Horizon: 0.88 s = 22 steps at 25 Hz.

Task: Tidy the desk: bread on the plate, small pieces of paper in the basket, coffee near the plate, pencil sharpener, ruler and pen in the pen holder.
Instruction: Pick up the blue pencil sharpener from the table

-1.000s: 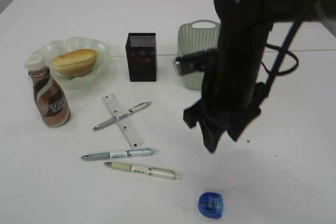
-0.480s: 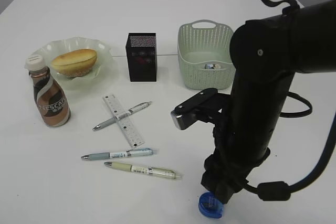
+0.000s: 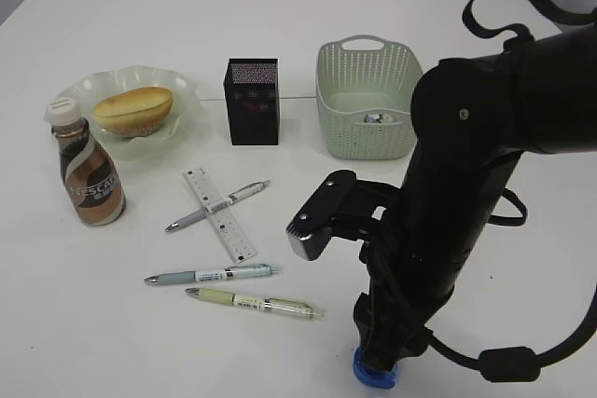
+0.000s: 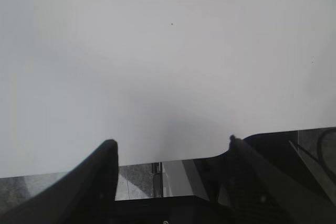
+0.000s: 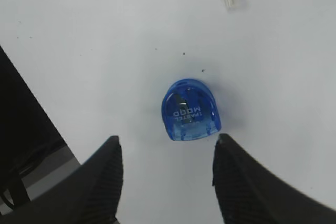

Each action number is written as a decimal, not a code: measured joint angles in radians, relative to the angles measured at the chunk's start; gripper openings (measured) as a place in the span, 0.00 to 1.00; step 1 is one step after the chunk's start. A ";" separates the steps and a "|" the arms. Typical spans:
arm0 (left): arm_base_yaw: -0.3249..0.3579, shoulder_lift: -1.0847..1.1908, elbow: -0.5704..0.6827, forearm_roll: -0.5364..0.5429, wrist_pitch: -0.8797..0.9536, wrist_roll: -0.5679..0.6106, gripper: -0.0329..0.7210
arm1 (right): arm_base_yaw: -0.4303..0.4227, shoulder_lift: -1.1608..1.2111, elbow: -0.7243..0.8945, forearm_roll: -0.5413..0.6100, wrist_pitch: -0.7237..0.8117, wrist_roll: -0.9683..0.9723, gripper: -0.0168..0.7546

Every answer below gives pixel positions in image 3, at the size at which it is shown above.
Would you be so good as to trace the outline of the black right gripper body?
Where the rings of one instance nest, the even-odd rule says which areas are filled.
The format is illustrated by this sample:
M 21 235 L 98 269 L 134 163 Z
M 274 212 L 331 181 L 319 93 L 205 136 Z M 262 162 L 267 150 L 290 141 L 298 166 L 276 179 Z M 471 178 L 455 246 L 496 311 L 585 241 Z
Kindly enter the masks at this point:
M 432 307 L 407 298 L 382 249 L 365 242 L 359 260 L 366 265 L 368 291 L 354 305 L 354 322 L 364 365 L 389 370 L 405 358 L 419 357 L 428 348 L 425 323 Z

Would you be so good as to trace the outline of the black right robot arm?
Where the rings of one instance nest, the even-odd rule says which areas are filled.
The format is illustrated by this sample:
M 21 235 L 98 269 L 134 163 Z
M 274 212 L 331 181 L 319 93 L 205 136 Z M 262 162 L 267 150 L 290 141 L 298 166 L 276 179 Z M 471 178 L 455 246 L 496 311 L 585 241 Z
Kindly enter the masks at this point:
M 525 40 L 491 56 L 449 58 L 429 70 L 411 102 L 417 144 L 382 232 L 361 251 L 370 284 L 354 308 L 359 362 L 388 372 L 428 348 L 492 382 L 535 380 L 595 333 L 596 310 L 556 347 L 484 350 L 471 358 L 428 329 L 483 228 L 519 226 L 493 210 L 524 153 L 596 148 L 596 29 Z

